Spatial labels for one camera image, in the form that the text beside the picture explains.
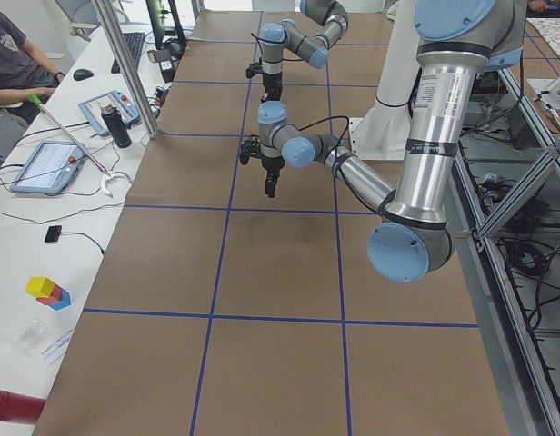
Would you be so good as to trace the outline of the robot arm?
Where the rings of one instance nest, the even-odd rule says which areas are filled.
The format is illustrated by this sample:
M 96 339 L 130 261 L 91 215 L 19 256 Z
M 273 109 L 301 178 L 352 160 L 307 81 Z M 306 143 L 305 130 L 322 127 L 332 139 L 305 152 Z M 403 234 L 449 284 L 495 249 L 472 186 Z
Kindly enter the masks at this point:
M 302 12 L 320 32 L 303 35 L 284 20 L 263 27 L 259 62 L 268 99 L 258 109 L 259 132 L 245 140 L 240 161 L 258 159 L 266 169 L 265 191 L 275 193 L 281 169 L 313 162 L 326 166 L 382 222 L 368 238 L 374 269 L 393 282 L 415 282 L 443 266 L 453 251 L 443 208 L 475 77 L 516 64 L 522 55 L 523 1 L 419 1 L 412 10 L 418 37 L 420 82 L 413 96 L 398 185 L 391 185 L 330 134 L 308 134 L 289 122 L 280 100 L 282 62 L 291 52 L 313 67 L 326 64 L 346 33 L 348 16 L 336 1 L 304 1 Z
M 285 50 L 313 68 L 321 69 L 328 61 L 329 50 L 348 30 L 348 13 L 338 1 L 301 1 L 300 11 L 321 26 L 318 33 L 306 36 L 292 19 L 268 23 L 261 29 L 261 59 L 255 67 L 263 78 L 262 103 L 281 99 Z

